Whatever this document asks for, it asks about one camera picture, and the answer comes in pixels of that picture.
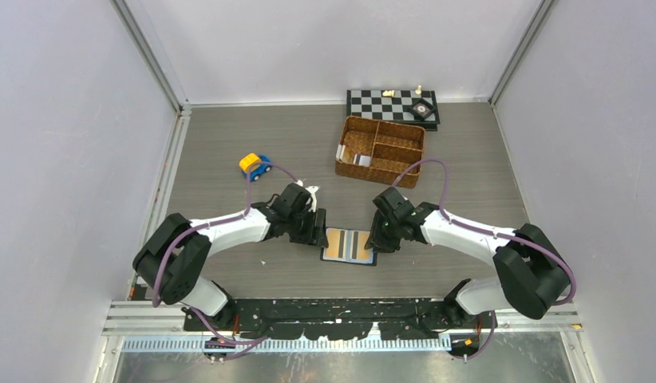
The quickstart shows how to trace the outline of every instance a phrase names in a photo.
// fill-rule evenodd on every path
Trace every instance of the white object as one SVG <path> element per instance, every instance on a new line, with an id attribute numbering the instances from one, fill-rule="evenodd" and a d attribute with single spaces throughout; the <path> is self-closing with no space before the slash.
<path id="1" fill-rule="evenodd" d="M 305 188 L 309 194 L 311 194 L 311 207 L 309 211 L 316 211 L 316 192 L 318 192 L 319 187 L 318 186 L 307 186 Z"/>
<path id="2" fill-rule="evenodd" d="M 345 145 L 338 145 L 338 152 L 335 154 L 335 159 L 341 161 L 342 156 L 344 155 L 345 155 Z"/>
<path id="3" fill-rule="evenodd" d="M 357 154 L 354 156 L 354 163 L 361 166 L 370 166 L 370 156 L 364 156 L 362 154 Z"/>
<path id="4" fill-rule="evenodd" d="M 215 283 L 199 277 L 192 291 L 181 302 L 196 307 L 202 313 L 212 317 L 227 304 L 227 295 Z"/>

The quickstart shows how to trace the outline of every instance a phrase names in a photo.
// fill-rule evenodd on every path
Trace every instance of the toy car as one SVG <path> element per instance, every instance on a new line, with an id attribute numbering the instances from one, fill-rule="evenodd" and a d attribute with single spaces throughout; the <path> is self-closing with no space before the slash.
<path id="1" fill-rule="evenodd" d="M 269 157 L 263 156 L 262 154 L 258 156 L 255 153 L 251 153 L 239 161 L 239 168 L 241 168 L 244 177 L 246 176 L 246 170 L 248 170 L 250 166 L 253 166 L 253 169 L 251 170 L 251 182 L 259 180 L 262 174 L 271 170 L 271 166 L 267 164 L 253 165 L 258 161 L 271 162 Z"/>

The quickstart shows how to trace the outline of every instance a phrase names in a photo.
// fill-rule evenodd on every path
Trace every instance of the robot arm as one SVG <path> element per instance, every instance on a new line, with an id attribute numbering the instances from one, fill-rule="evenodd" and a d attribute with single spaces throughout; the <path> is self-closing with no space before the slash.
<path id="1" fill-rule="evenodd" d="M 270 202 L 251 205 L 250 211 L 214 219 L 188 221 L 181 214 L 166 217 L 133 261 L 133 269 L 154 286 L 161 259 L 170 243 L 190 227 L 204 228 L 185 237 L 171 254 L 161 278 L 160 296 L 166 304 L 182 302 L 208 316 L 218 314 L 230 300 L 217 284 L 200 277 L 206 258 L 243 243 L 262 242 L 284 234 L 292 243 L 327 247 L 326 210 L 316 208 L 316 187 L 289 184 Z M 211 226 L 225 220 L 226 223 Z"/>
<path id="2" fill-rule="evenodd" d="M 445 316 L 454 324 L 468 321 L 485 311 L 513 307 L 521 314 L 541 319 L 570 284 L 565 272 L 547 257 L 529 247 L 503 239 L 514 235 L 536 243 L 560 258 L 546 235 L 536 226 L 520 229 L 491 227 L 448 213 L 438 206 L 421 203 L 414 207 L 397 189 L 388 188 L 373 202 L 377 212 L 368 240 L 376 252 L 400 249 L 401 239 L 443 245 L 461 251 L 495 267 L 497 277 L 460 282 L 445 297 Z M 467 230 L 452 221 L 461 221 L 492 235 Z"/>

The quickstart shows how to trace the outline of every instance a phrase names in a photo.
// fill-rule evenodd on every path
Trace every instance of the wicker basket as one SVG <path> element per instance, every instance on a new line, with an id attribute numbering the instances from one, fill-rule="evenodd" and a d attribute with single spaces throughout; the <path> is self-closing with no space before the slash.
<path id="1" fill-rule="evenodd" d="M 349 116 L 340 137 L 342 150 L 335 158 L 340 176 L 391 184 L 408 166 L 422 159 L 425 150 L 423 128 Z M 369 156 L 370 165 L 354 163 L 356 155 Z M 406 174 L 398 186 L 415 188 L 421 167 Z"/>

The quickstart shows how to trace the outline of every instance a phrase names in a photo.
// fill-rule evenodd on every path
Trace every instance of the wooden floor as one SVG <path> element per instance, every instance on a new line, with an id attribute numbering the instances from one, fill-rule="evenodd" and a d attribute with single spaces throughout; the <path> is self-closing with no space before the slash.
<path id="1" fill-rule="evenodd" d="M 425 157 L 450 167 L 446 209 L 501 227 L 526 219 L 504 143 L 488 104 L 439 105 L 442 125 L 428 132 Z M 372 199 L 386 186 L 337 176 L 335 151 L 344 106 L 264 106 L 193 109 L 168 212 L 188 219 L 243 210 L 245 180 L 238 163 L 262 153 L 288 168 L 305 185 L 318 185 L 326 225 L 369 230 Z M 278 169 L 253 184 L 253 201 L 280 193 L 290 179 Z M 438 203 L 442 168 L 423 167 L 417 187 L 401 192 L 417 205 Z M 316 247 L 287 237 L 218 253 L 202 275 L 238 298 L 443 297 L 463 278 L 494 275 L 486 264 L 444 247 L 402 241 L 395 254 L 379 255 L 376 267 L 319 260 Z"/>

